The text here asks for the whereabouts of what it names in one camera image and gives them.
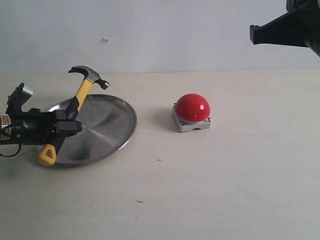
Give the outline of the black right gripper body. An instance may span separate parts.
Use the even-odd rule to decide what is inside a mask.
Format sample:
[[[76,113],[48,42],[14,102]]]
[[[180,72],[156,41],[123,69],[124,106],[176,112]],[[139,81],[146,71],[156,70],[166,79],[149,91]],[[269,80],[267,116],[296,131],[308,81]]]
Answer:
[[[320,56],[320,1],[319,0],[287,0],[288,13],[298,13],[298,21],[302,24],[302,40],[318,57]]]

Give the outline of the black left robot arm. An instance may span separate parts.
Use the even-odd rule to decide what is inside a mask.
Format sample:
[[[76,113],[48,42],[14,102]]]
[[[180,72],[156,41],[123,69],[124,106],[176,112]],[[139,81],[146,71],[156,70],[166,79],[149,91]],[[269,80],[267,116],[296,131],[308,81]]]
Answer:
[[[67,109],[41,111],[31,108],[22,111],[23,101],[19,96],[9,97],[5,115],[7,122],[0,121],[0,144],[44,146],[52,145],[58,154],[65,139],[83,130],[82,123],[76,120],[79,101],[71,99]]]

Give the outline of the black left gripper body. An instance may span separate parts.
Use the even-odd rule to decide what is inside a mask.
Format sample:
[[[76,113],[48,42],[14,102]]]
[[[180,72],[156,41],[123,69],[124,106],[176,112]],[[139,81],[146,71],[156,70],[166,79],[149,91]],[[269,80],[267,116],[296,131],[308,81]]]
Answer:
[[[28,112],[12,112],[9,116],[11,119],[10,144],[45,145],[57,120],[54,112],[40,112],[36,108]]]

